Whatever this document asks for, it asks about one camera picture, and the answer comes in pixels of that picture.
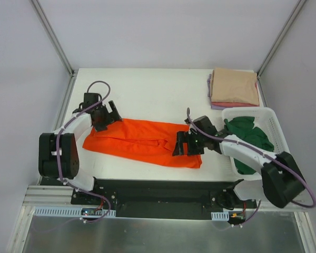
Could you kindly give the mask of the orange t shirt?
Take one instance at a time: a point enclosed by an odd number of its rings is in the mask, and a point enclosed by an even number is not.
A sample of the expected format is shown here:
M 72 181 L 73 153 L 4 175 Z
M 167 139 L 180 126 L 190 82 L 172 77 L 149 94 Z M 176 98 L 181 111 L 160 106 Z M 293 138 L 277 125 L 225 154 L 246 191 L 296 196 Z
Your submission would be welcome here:
M 199 169 L 200 155 L 172 155 L 176 134 L 188 129 L 186 124 L 123 119 L 110 124 L 104 131 L 92 129 L 83 148 L 165 167 Z

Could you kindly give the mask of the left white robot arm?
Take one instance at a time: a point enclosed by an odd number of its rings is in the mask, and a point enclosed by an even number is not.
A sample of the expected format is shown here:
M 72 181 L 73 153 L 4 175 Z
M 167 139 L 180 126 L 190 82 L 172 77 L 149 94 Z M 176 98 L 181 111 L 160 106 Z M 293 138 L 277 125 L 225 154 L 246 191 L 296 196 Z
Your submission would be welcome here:
M 94 177 L 80 166 L 77 141 L 89 130 L 106 131 L 111 124 L 122 121 L 113 101 L 110 111 L 98 93 L 84 93 L 84 100 L 70 119 L 60 128 L 39 137 L 38 171 L 42 177 L 52 178 L 75 190 L 83 190 L 82 198 L 89 205 L 100 201 L 101 193 L 94 188 Z

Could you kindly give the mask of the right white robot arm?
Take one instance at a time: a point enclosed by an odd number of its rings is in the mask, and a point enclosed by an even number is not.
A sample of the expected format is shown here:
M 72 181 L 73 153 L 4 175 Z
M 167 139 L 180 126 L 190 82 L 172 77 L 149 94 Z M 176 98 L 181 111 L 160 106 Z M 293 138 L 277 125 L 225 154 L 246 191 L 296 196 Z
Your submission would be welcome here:
M 216 198 L 224 208 L 238 208 L 247 200 L 266 200 L 278 208 L 295 200 L 307 183 L 293 156 L 276 153 L 268 137 L 250 120 L 238 128 L 228 120 L 218 130 L 207 116 L 194 121 L 185 120 L 186 130 L 176 133 L 172 155 L 177 158 L 196 158 L 205 150 L 230 157 L 239 179 L 221 190 Z

